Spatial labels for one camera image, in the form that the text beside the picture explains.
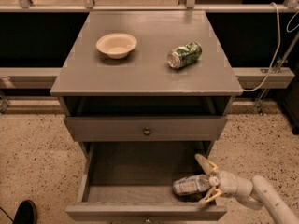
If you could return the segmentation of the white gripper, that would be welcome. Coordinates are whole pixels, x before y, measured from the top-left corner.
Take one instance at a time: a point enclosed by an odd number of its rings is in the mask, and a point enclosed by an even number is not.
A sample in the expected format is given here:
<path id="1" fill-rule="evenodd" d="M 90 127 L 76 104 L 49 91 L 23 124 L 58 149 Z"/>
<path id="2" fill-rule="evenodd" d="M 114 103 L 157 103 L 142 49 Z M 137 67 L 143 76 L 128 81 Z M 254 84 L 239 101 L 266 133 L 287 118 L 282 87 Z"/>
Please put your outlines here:
<path id="1" fill-rule="evenodd" d="M 247 181 L 227 171 L 219 171 L 219 167 L 201 154 L 196 154 L 195 159 L 208 176 L 217 175 L 220 181 L 219 188 L 212 187 L 204 198 L 199 202 L 199 206 L 206 206 L 216 198 L 222 197 L 242 197 L 247 193 Z"/>

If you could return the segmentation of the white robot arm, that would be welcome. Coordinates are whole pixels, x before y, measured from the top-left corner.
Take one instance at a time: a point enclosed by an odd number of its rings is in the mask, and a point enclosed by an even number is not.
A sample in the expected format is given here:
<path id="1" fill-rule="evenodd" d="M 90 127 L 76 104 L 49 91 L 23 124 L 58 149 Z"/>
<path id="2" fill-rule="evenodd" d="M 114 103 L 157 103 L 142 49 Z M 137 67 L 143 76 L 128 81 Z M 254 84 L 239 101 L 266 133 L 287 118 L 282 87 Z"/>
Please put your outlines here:
<path id="1" fill-rule="evenodd" d="M 250 209 L 260 210 L 264 206 L 275 224 L 299 224 L 299 217 L 263 176 L 255 175 L 251 179 L 245 179 L 220 170 L 215 163 L 200 154 L 196 154 L 195 159 L 206 175 L 219 181 L 199 201 L 201 207 L 218 197 L 235 198 Z"/>

